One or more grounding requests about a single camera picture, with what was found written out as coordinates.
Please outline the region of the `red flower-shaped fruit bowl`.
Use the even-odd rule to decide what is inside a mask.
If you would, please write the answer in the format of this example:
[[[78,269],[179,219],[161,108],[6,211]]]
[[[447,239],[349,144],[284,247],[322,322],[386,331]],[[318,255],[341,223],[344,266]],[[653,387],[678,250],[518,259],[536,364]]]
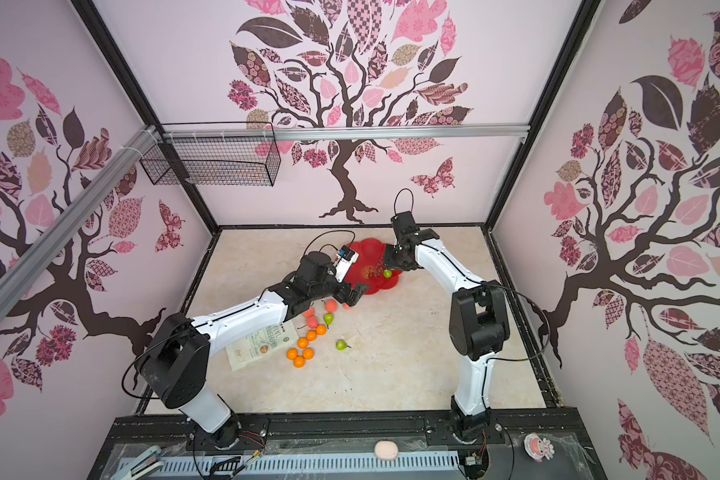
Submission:
[[[391,270],[384,263],[386,244],[376,238],[353,242],[350,248],[357,253],[357,260],[345,276],[353,287],[363,284],[368,287],[366,295],[395,288],[402,272]]]

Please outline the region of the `purple fake grape bunch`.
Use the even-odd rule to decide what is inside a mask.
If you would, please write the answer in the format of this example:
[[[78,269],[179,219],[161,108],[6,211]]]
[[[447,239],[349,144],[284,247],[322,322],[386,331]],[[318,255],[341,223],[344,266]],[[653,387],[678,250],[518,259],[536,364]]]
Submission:
[[[361,275],[364,280],[378,282],[385,280],[383,277],[383,271],[385,269],[382,262],[369,263],[362,268]]]

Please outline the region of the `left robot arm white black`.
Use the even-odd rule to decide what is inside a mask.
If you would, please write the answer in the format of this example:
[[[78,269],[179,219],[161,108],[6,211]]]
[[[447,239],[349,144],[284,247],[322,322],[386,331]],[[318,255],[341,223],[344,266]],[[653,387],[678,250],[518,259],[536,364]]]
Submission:
[[[136,373],[165,407],[187,416],[214,447],[234,446],[242,426],[207,383],[210,358],[250,334],[303,314],[318,300],[356,305],[369,290],[365,284],[354,287],[345,280],[358,258],[348,245],[335,258],[311,251],[301,257],[295,271],[249,301],[194,318],[182,313],[169,316],[135,359]]]

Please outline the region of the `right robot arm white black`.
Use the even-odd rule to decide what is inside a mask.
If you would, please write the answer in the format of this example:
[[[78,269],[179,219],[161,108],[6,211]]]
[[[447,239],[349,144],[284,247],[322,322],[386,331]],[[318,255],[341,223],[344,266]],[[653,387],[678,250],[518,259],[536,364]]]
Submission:
[[[492,423],[489,384],[510,337],[502,286],[475,275],[439,239],[387,245],[383,261],[392,270],[427,271],[450,296],[448,334],[461,355],[450,417],[457,438],[467,441],[478,436]]]

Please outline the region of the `white printed snack pouch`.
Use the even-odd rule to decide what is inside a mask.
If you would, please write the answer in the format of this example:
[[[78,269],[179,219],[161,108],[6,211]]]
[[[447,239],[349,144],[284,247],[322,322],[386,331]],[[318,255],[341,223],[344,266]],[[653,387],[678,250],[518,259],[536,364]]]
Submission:
[[[241,370],[259,360],[285,354],[294,348],[299,335],[291,322],[259,329],[226,348],[232,371]]]

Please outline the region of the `round pink cartoon sticker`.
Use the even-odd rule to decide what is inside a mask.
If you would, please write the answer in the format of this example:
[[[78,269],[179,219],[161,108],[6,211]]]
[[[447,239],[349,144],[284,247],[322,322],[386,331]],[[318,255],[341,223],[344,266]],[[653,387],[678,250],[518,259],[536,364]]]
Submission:
[[[553,443],[537,433],[529,433],[523,439],[524,450],[527,455],[538,463],[552,460],[555,455]]]

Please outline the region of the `white stapler tool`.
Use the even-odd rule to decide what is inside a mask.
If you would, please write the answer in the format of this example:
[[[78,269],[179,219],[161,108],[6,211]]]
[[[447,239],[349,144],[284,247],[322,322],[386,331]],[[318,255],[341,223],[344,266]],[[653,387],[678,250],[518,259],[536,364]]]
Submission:
[[[153,445],[148,447],[141,454],[125,461],[120,465],[114,474],[111,476],[112,480],[138,480],[144,479],[153,473],[159,471],[163,466],[164,462],[161,459],[162,449]]]

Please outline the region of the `aluminium rail back wall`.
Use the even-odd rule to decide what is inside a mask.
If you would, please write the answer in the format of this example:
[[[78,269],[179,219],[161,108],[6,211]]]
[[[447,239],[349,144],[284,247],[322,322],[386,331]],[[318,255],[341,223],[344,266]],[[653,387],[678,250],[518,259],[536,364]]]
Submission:
[[[169,130],[164,125],[162,137],[165,141],[189,139],[231,140],[237,138],[271,141],[322,141],[322,140],[353,140],[375,139],[391,140],[404,138],[472,138],[472,137],[520,137],[530,132],[525,124],[460,124],[460,125],[416,125],[416,126],[374,126],[374,127],[331,127],[331,128],[228,128],[200,129],[194,124],[185,125],[184,129]]]

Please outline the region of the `aluminium rail wall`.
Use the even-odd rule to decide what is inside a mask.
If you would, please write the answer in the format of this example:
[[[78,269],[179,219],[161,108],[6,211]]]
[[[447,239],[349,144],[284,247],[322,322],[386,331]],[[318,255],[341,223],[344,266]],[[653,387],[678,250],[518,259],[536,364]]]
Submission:
[[[145,125],[138,130],[55,223],[20,256],[15,266],[8,269],[0,279],[0,323],[103,202],[108,192],[145,153],[158,144],[158,137],[153,125]]]
[[[460,124],[460,125],[416,125],[416,126],[374,126],[374,127],[331,127],[331,128],[228,128],[200,129],[194,124],[185,125],[184,129],[169,130],[164,125],[162,137],[165,141],[189,139],[231,140],[237,138],[271,141],[322,141],[322,140],[353,140],[375,139],[391,140],[404,138],[472,138],[472,137],[520,137],[530,132],[525,124]]]

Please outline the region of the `aluminium rail left wall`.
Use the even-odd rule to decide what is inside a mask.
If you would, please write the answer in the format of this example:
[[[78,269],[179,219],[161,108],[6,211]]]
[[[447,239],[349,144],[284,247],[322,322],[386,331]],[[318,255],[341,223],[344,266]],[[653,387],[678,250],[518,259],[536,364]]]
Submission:
[[[145,125],[138,130],[55,223],[20,256],[15,266],[8,269],[0,279],[0,323],[103,202],[108,192],[145,153],[158,144],[158,137],[153,125]]]

